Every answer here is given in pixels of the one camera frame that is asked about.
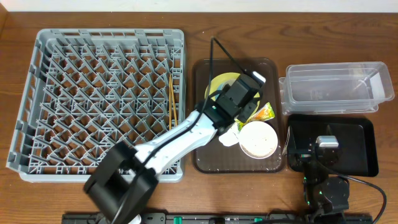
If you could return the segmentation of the yellow plate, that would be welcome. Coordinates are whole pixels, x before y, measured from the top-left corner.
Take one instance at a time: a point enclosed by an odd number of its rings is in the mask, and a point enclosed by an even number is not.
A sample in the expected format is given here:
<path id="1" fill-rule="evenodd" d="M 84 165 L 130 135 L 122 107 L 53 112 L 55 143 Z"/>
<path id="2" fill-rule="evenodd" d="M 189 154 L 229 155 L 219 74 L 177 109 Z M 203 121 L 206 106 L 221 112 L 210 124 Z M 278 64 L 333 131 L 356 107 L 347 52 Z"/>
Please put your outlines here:
<path id="1" fill-rule="evenodd" d="M 217 90 L 221 90 L 221 89 L 220 89 L 220 85 L 221 85 L 223 82 L 225 82 L 226 80 L 235 79 L 235 81 L 236 81 L 236 79 L 237 79 L 239 76 L 240 76 L 240 73 L 236 73 L 236 72 L 227 72 L 227 73 L 222 73 L 222 74 L 220 74 L 220 75 L 214 77 L 214 78 L 211 80 L 209 95 L 212 94 L 213 92 L 217 91 Z M 215 96 L 213 96 L 211 99 L 212 99 L 213 101 L 216 101 L 216 99 L 217 99 L 217 97 L 218 97 L 219 95 L 215 95 Z M 252 115 L 253 115 L 255 112 L 257 112 L 258 107 L 259 107 L 259 102 L 257 102 L 256 109 L 254 109 Z"/>

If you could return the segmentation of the cream cup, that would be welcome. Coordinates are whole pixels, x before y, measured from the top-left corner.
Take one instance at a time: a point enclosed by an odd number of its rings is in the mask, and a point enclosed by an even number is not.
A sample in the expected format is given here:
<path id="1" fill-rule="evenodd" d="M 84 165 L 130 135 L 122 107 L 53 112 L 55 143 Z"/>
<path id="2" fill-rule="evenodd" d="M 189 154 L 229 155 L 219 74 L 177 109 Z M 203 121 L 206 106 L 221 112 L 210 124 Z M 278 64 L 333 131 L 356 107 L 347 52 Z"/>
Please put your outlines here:
<path id="1" fill-rule="evenodd" d="M 223 83 L 220 85 L 220 89 L 222 90 L 222 89 L 223 89 L 224 87 L 226 87 L 226 86 L 231 86 L 234 82 L 235 82 L 235 79 L 226 80 L 225 82 L 223 82 Z"/>

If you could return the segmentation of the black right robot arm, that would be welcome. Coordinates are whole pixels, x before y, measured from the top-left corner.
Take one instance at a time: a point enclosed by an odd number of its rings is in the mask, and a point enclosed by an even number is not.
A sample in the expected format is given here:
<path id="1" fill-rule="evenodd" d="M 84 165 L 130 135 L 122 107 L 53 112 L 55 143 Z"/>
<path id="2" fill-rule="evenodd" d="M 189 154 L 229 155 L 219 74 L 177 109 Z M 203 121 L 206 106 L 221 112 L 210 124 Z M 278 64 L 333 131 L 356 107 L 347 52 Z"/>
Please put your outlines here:
<path id="1" fill-rule="evenodd" d="M 339 153 L 339 143 L 333 139 L 318 139 L 307 149 L 290 151 L 303 168 L 304 198 L 310 207 L 305 215 L 307 223 L 346 223 L 343 212 L 349 208 L 349 181 L 338 175 L 330 177 L 323 165 L 335 163 Z"/>

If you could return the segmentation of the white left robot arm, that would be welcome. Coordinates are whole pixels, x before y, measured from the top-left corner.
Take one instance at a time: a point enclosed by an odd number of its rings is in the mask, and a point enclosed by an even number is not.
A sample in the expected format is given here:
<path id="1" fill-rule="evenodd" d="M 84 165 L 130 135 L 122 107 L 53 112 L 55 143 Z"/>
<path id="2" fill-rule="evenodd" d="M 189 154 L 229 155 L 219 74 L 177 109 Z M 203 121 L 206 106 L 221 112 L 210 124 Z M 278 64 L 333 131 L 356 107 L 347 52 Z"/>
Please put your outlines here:
<path id="1" fill-rule="evenodd" d="M 83 190 L 110 223 L 130 223 L 139 216 L 175 161 L 220 136 L 238 119 L 256 110 L 266 79 L 240 74 L 232 85 L 208 94 L 196 110 L 165 134 L 129 147 L 115 144 L 103 157 Z"/>

